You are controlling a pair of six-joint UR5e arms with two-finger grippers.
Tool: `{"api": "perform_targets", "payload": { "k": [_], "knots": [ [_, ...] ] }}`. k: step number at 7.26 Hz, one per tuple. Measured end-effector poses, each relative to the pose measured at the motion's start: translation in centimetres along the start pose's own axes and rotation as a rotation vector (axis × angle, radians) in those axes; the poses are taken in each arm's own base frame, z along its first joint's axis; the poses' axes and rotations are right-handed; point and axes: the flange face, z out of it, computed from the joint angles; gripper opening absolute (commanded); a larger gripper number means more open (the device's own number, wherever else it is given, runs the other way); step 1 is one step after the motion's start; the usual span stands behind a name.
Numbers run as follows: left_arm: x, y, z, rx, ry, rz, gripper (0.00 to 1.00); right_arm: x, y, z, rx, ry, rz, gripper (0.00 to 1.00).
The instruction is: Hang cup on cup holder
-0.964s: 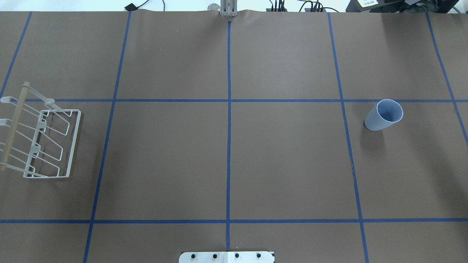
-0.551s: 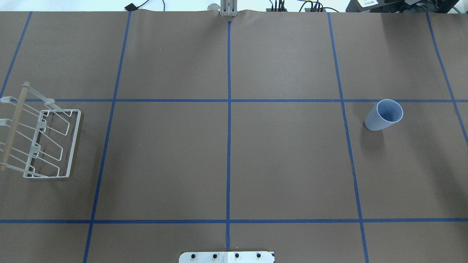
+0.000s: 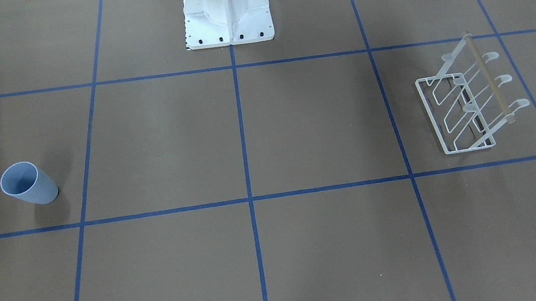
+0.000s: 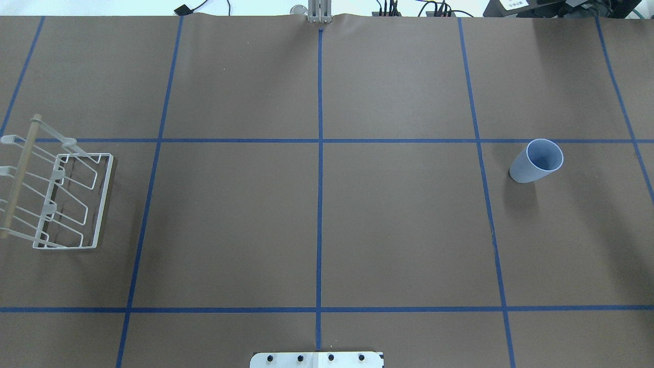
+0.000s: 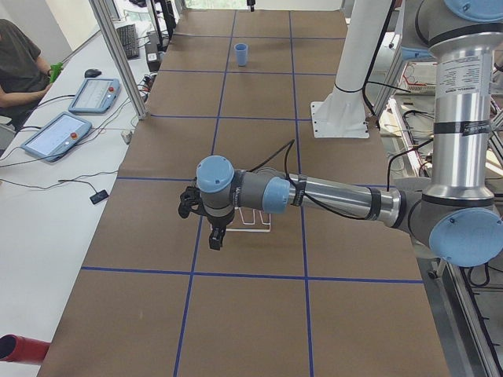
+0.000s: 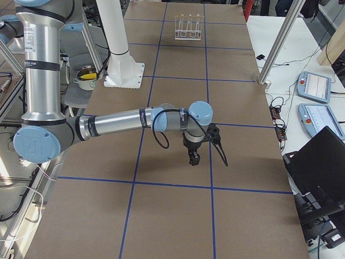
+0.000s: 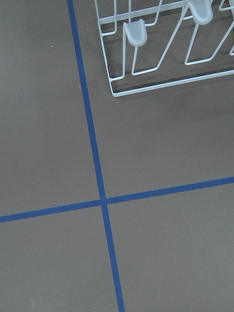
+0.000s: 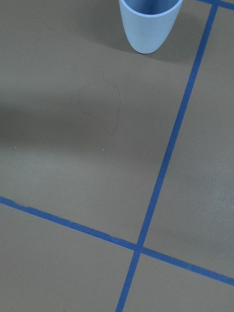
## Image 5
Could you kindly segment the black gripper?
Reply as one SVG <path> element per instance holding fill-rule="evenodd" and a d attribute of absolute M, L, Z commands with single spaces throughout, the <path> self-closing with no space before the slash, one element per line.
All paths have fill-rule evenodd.
<path fill-rule="evenodd" d="M 224 229 L 234 219 L 234 207 L 222 209 L 206 208 L 206 217 L 211 225 L 211 233 L 208 238 L 209 247 L 212 250 L 220 250 L 223 245 Z"/>

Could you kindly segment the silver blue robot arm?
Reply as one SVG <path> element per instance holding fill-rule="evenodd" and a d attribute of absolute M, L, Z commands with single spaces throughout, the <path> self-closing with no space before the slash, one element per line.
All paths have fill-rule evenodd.
<path fill-rule="evenodd" d="M 485 162 L 493 52 L 501 41 L 499 1 L 408 1 L 403 48 L 427 49 L 437 62 L 431 180 L 412 191 L 380 191 L 266 168 L 237 170 L 209 156 L 196 169 L 192 209 L 211 223 L 210 248 L 222 246 L 238 207 L 279 214 L 288 205 L 316 205 L 407 232 L 453 265 L 497 256 L 502 222 L 485 185 Z"/>

